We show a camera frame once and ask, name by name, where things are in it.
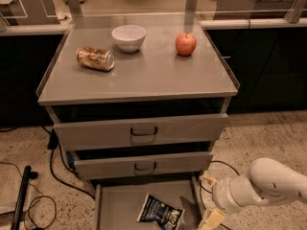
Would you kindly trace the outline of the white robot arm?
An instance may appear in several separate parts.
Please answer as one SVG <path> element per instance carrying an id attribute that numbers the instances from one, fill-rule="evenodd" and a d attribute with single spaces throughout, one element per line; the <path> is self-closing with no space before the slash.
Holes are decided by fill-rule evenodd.
<path id="1" fill-rule="evenodd" d="M 215 204 L 205 213 L 198 230 L 215 230 L 227 214 L 248 206 L 277 206 L 295 200 L 307 203 L 307 176 L 270 158 L 254 160 L 247 174 L 217 180 L 203 175 Z"/>

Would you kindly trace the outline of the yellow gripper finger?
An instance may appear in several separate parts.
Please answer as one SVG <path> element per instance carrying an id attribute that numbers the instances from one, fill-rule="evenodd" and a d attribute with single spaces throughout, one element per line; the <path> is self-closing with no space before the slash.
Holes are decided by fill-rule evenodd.
<path id="1" fill-rule="evenodd" d="M 215 230 L 225 220 L 225 213 L 218 209 L 207 209 L 202 215 L 198 230 Z"/>
<path id="2" fill-rule="evenodd" d="M 202 182 L 206 182 L 210 187 L 213 187 L 216 184 L 216 182 L 217 182 L 217 180 L 215 178 L 210 177 L 210 176 L 208 176 L 206 174 L 203 174 L 201 176 L 201 181 Z"/>

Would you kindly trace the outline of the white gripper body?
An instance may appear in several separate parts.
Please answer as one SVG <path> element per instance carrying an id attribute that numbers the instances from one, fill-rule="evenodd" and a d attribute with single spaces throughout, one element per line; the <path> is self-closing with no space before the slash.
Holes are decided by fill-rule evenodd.
<path id="1" fill-rule="evenodd" d="M 234 214 L 242 210 L 240 196 L 242 190 L 241 177 L 227 177 L 219 180 L 212 191 L 215 205 L 226 213 Z"/>

